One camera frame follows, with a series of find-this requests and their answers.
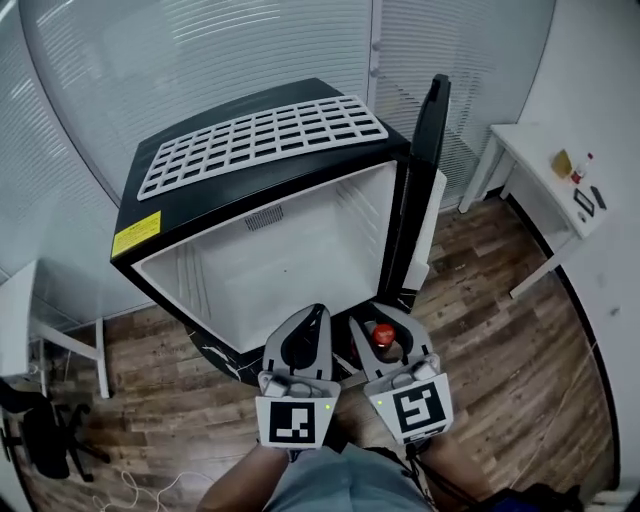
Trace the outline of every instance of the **office chair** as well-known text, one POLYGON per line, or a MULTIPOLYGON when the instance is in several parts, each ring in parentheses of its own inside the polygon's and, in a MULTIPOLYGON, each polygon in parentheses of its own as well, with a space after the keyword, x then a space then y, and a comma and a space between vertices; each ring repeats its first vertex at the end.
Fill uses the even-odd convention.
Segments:
POLYGON ((105 464, 111 462, 106 453, 80 443, 75 434, 82 423, 82 415, 89 414, 88 405, 80 404, 67 424, 63 413, 70 412, 67 405, 53 406, 40 393, 17 391, 0 379, 0 407, 12 414, 28 411, 19 424, 20 436, 11 437, 0 429, 5 454, 10 459, 10 448, 23 445, 27 461, 48 478, 64 479, 69 476, 67 452, 71 455, 78 473, 85 482, 93 482, 93 476, 85 473, 78 451, 87 453, 105 464))

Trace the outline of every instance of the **yellow label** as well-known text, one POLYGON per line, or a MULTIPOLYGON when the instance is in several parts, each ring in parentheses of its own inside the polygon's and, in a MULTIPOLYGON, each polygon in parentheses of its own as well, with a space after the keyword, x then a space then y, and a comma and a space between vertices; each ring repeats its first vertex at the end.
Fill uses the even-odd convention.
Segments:
POLYGON ((158 233, 160 233, 160 212, 149 215, 147 218, 123 229, 120 233, 116 233, 116 236, 113 237, 111 257, 113 258, 121 252, 131 249, 158 233))

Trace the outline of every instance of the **light blue shirt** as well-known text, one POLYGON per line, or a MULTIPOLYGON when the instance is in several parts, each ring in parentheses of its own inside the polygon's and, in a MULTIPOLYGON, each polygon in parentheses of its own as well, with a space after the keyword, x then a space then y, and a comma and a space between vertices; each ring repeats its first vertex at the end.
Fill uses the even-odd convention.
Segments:
POLYGON ((268 512, 431 511, 403 468, 352 444, 304 451, 282 475, 268 512))

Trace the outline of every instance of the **forearm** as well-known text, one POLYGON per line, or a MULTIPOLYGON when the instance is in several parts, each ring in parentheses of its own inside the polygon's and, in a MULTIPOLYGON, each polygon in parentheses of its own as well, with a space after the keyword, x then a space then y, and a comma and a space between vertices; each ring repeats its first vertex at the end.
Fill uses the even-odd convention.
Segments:
MULTIPOLYGON (((420 460, 478 501, 493 494, 482 468, 449 434, 434 437, 429 449, 420 455, 420 460)), ((431 495, 441 511, 450 512, 465 508, 458 500, 442 491, 436 483, 428 478, 427 481, 431 495)))
POLYGON ((285 450, 256 446, 209 488, 198 512, 261 511, 288 464, 285 450))

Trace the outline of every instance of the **white grid tray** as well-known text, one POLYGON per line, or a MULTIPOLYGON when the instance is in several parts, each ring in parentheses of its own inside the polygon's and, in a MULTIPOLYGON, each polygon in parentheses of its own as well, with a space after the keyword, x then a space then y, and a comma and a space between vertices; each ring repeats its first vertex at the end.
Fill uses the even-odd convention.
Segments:
POLYGON ((388 136, 357 96, 264 110, 162 144, 138 200, 252 165, 388 136))

